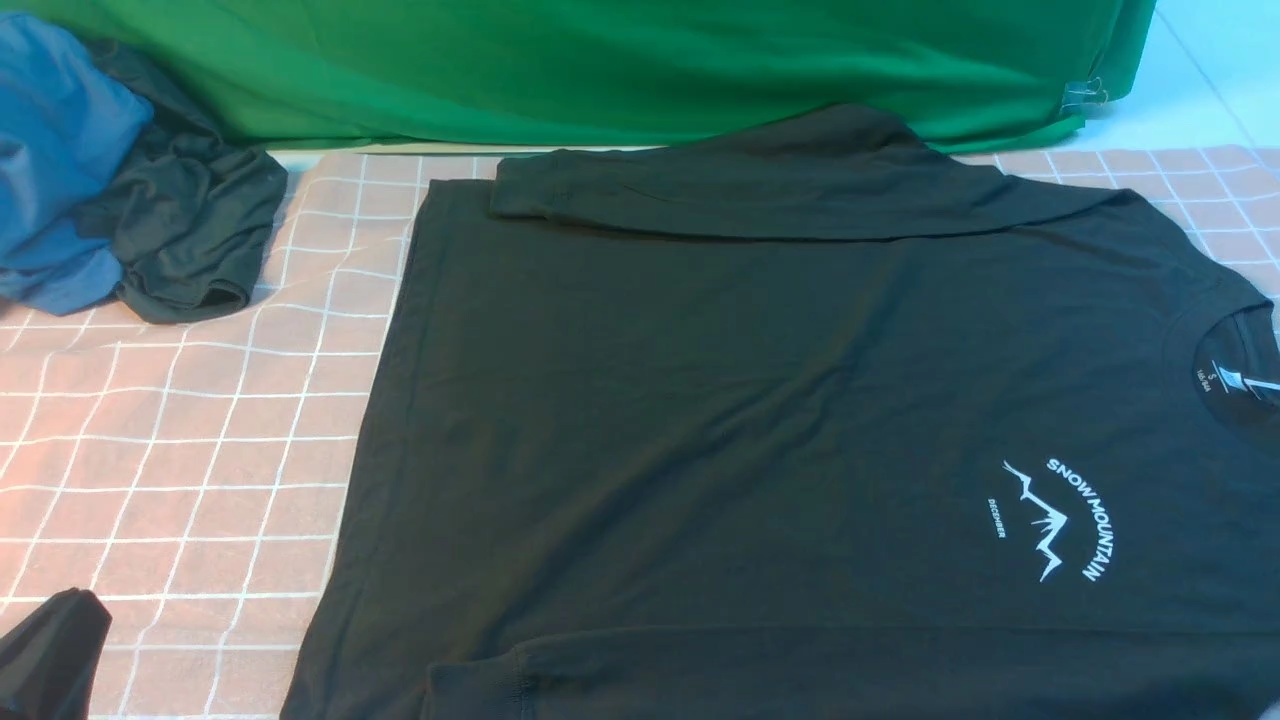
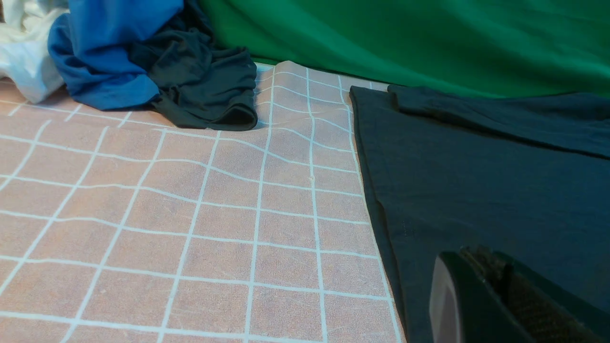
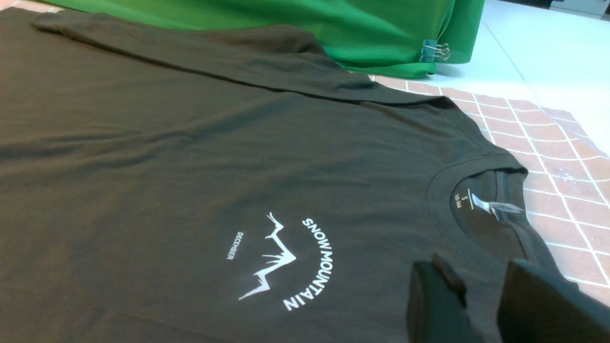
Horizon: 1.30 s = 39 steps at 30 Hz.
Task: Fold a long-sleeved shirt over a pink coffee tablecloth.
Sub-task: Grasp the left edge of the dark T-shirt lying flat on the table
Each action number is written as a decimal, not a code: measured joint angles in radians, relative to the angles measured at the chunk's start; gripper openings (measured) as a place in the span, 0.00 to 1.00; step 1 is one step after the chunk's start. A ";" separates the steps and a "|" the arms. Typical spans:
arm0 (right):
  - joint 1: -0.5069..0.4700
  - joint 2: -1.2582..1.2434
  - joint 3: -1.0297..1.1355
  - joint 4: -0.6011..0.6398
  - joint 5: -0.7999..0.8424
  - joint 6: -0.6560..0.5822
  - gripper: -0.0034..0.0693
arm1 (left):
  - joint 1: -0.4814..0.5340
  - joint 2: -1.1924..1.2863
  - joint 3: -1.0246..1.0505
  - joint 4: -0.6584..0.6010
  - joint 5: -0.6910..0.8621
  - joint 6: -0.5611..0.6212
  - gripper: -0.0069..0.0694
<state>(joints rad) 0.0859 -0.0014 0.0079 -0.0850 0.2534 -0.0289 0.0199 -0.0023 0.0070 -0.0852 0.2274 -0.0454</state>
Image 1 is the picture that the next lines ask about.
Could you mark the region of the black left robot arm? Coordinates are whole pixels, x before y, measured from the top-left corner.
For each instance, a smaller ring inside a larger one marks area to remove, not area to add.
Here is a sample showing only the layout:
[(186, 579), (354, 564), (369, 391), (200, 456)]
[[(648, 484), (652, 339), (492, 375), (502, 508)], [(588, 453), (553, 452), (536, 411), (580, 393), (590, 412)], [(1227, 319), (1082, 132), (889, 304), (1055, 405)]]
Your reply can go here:
[(3, 719), (87, 719), (111, 614), (92, 592), (55, 593), (1, 639)]

